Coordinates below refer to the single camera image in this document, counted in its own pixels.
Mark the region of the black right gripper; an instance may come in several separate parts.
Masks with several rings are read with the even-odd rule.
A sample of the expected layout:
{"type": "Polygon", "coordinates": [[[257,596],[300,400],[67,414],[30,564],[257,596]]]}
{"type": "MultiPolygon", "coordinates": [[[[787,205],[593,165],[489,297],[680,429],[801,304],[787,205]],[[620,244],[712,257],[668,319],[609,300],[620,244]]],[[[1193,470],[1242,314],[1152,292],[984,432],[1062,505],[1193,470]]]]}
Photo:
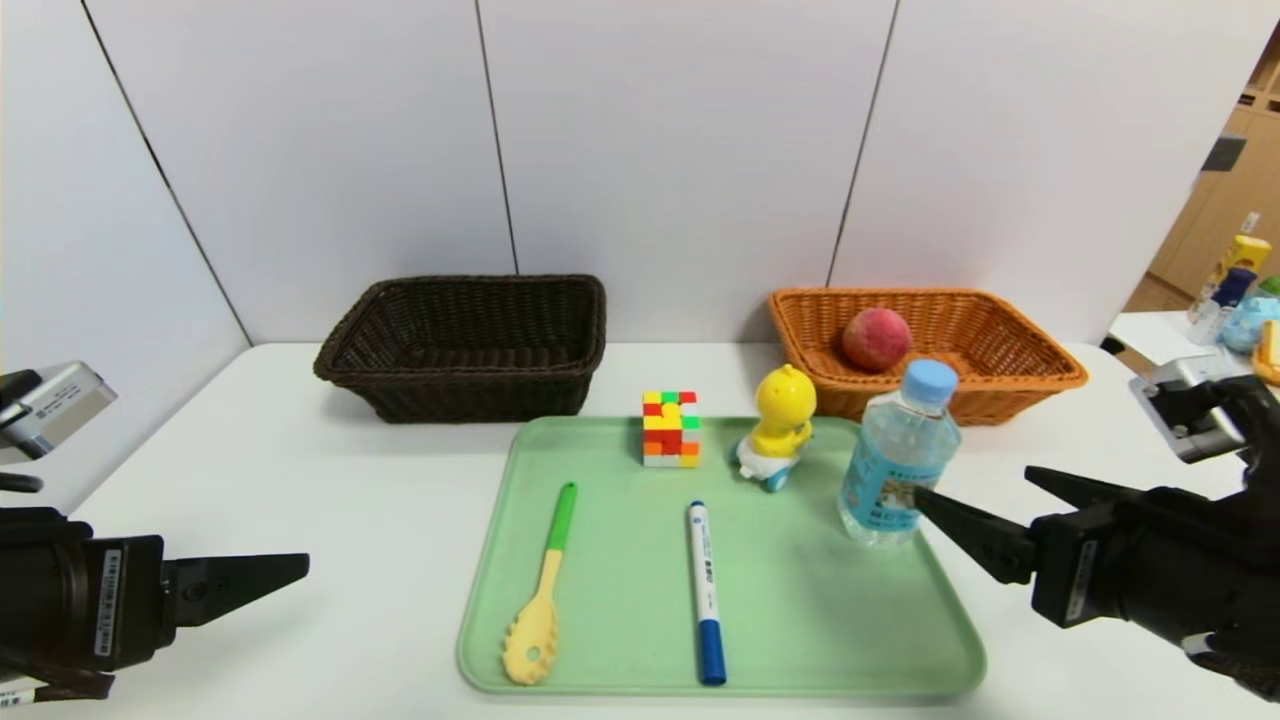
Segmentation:
{"type": "Polygon", "coordinates": [[[1027,466],[1024,478],[1078,509],[1029,529],[928,487],[915,510],[1001,584],[1028,584],[1061,628],[1137,624],[1180,650],[1239,650],[1245,630],[1245,495],[1210,500],[1027,466]]]}

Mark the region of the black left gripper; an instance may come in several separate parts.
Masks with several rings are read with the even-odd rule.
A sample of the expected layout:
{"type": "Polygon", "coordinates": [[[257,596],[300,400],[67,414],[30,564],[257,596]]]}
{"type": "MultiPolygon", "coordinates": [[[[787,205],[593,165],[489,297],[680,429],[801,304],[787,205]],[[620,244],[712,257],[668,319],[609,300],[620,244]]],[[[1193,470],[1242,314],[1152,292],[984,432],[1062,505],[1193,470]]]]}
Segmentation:
{"type": "Polygon", "coordinates": [[[308,553],[177,559],[160,536],[3,550],[3,647],[63,667],[150,660],[168,628],[204,626],[305,579],[308,553]]]}

